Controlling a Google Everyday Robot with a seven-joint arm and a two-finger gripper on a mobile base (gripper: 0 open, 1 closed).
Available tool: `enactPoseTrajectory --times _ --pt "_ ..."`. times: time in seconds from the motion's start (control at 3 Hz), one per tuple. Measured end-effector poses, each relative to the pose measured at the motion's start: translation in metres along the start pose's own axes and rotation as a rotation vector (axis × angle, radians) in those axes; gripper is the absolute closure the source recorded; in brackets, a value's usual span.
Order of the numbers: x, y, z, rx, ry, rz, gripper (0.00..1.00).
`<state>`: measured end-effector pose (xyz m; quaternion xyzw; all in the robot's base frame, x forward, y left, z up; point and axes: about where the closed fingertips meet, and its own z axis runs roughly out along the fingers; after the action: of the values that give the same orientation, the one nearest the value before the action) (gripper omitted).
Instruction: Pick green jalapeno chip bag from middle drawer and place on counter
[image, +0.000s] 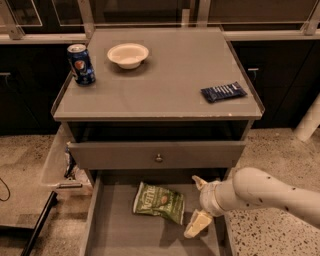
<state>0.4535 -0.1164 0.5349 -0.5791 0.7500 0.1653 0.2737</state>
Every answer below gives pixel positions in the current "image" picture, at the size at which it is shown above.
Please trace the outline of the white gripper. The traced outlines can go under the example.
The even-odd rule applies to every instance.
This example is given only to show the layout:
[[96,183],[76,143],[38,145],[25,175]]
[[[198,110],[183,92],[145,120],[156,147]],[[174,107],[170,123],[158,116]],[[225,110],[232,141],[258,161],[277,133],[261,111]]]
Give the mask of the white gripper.
[[215,195],[216,188],[220,182],[213,181],[208,183],[197,175],[193,175],[192,180],[200,191],[199,200],[203,210],[194,210],[190,222],[184,231],[184,236],[186,238],[194,238],[210,225],[213,217],[219,217],[225,213],[222,207],[218,204]]

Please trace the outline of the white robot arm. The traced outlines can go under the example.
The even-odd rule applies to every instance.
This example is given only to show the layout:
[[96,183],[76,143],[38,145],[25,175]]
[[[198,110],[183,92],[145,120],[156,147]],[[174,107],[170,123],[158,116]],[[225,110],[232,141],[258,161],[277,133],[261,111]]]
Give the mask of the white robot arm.
[[207,182],[194,175],[201,210],[195,209],[184,236],[193,238],[214,217],[233,210],[277,208],[320,228],[320,193],[288,185],[253,167],[237,170],[225,181]]

